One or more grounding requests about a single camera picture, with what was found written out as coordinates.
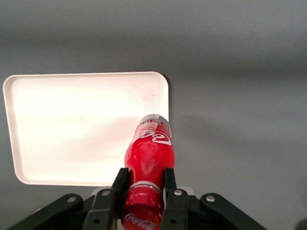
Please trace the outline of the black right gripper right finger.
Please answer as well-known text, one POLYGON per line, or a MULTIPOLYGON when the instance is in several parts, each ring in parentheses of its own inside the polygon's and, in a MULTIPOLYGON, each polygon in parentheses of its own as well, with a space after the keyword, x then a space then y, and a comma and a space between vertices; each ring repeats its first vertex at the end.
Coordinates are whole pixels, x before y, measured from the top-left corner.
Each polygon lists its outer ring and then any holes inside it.
POLYGON ((178 188, 175 172, 166 168, 166 207, 161 230, 264 230, 265 228, 219 194, 198 199, 178 188))

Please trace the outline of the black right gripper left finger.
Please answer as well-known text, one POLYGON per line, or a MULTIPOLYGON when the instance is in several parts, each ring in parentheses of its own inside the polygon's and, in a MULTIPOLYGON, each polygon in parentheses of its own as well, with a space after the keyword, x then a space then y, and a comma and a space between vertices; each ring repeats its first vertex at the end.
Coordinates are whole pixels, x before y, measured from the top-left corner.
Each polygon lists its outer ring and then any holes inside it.
POLYGON ((66 194, 10 230, 116 230, 119 206, 129 183, 128 168, 121 168, 111 187, 101 187, 84 200, 77 194, 66 194))

